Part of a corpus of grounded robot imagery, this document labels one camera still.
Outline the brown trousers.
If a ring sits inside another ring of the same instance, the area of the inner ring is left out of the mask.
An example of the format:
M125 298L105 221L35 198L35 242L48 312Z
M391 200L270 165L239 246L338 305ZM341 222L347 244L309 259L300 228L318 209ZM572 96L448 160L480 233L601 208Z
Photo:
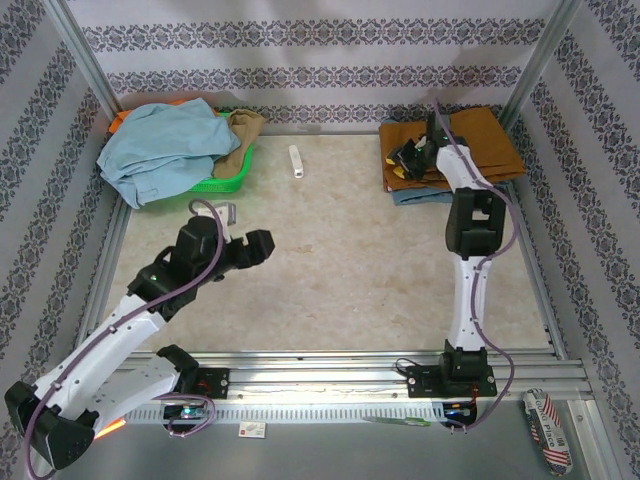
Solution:
M480 173L489 182L496 184L513 180L526 173L511 140L488 107L475 107L450 115L450 130L461 136L470 149L472 159ZM449 188L445 177L435 168L428 169L422 180L428 186Z

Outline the tan trousers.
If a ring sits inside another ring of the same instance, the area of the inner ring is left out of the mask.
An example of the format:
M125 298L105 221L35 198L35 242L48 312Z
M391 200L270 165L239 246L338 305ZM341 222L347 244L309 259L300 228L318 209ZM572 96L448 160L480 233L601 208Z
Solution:
M215 179L231 179L240 173L244 166L245 155L260 135L266 124L266 118L252 110L236 109L227 117L227 123L240 141L240 145L215 162L213 169Z

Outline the folded blue denim jeans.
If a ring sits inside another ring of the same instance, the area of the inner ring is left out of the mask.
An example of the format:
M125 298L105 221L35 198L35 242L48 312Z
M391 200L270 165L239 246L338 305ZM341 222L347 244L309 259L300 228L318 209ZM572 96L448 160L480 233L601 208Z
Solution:
M445 188L431 187L426 183L412 182L398 177L387 161L388 154L396 147L402 146L407 140L418 141L426 132L425 120L399 122L391 118L382 121L378 128L380 153L382 164L383 189L391 195L395 206L417 205L424 203L450 204L452 193Z

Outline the green plastic basket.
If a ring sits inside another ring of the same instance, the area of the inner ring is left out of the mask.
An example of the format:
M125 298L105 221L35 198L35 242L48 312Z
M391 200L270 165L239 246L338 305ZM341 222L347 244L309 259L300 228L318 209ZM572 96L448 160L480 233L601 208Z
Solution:
M219 115L227 121L227 117L230 113L220 112ZM194 187L190 189L190 192L203 192L203 193L234 193L237 192L242 186L246 175L249 172L251 166L251 160L253 155L253 143L249 147L248 152L244 158L244 166L240 173L231 179L215 179L213 177L213 170L209 177L200 181Z

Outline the light blue shirt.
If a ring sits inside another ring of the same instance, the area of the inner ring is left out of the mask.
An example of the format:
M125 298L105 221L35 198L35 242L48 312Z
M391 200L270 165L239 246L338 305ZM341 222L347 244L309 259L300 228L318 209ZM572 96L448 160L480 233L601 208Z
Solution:
M101 151L101 177L138 209L180 195L212 176L241 142L201 98L132 110Z

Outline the orange cloth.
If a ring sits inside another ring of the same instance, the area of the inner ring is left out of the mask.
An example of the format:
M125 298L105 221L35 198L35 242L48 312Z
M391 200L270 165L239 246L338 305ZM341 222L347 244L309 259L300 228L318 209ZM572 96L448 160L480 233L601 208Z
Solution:
M173 102L168 102L168 105L178 106L183 103L185 103L185 100L180 99ZM120 126L122 125L122 123L124 122L124 120L126 119L126 117L129 116L131 113L132 113L132 110L123 110L121 112L118 112L114 120L112 121L111 125L108 128L108 132L110 134L115 134L117 130L120 128Z

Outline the green pen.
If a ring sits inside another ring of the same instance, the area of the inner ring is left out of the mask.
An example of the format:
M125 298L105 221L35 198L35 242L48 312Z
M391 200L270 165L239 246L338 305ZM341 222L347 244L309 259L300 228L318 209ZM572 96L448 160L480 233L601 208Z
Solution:
M430 421L425 420L423 418L416 418L416 417L391 418L391 417L380 417L380 416L364 416L362 420L366 422L371 422L371 423L411 426L411 427L420 427L420 428L429 427L431 425Z

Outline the flag print rolled can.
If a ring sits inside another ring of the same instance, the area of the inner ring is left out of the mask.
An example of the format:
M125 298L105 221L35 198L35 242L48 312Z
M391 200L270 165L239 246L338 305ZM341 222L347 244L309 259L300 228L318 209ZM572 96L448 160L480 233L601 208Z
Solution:
M524 409L532 438L554 476L573 470L573 459L558 410L545 391L532 388L523 396Z

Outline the aluminium table edge rail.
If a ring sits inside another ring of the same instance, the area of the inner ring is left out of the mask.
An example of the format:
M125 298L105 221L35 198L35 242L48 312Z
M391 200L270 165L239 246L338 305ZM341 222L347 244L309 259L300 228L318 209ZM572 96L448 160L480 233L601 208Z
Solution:
M515 219L513 220L513 223L517 226L519 246L536 299L541 323L545 331L547 341L550 345L549 349L553 351L558 360L568 360L569 355L566 351L561 332L556 322L555 313L544 283L542 271L539 267L533 244L531 242L526 218L522 213L517 191L512 182L507 183L506 192L515 208Z
M356 130L274 130L267 129L263 131L260 136L261 137L276 137L276 136L363 136L363 135L374 135L378 136L379 133L377 130L365 130L365 131L356 131Z
M74 346L79 346L103 321L119 255L127 230L131 208L121 199L115 202L109 229L105 235L91 290L85 304Z

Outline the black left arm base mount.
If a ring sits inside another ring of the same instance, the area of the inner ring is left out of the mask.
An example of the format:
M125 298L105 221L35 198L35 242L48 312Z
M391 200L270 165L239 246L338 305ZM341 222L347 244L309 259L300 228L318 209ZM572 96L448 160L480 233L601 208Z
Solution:
M226 399L230 384L229 377L228 368L199 368L191 392L214 400Z

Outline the aluminium frame post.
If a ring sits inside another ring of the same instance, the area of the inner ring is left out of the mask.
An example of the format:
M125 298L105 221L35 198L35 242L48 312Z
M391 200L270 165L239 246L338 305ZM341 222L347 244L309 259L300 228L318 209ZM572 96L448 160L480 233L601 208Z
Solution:
M527 61L508 101L501 110L498 121L507 133L512 130L517 122L531 92L582 3L583 0L558 0L531 57Z
M113 120L121 110L120 101L66 0L41 0L41 2L106 115Z

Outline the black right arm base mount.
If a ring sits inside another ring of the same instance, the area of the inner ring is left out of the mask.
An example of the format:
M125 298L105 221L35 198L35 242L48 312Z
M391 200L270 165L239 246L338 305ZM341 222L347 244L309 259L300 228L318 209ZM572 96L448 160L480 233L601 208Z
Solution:
M409 366L407 388L410 398L471 398L495 397L497 386L493 370L487 367L481 373L460 376L456 372L446 373L436 365Z

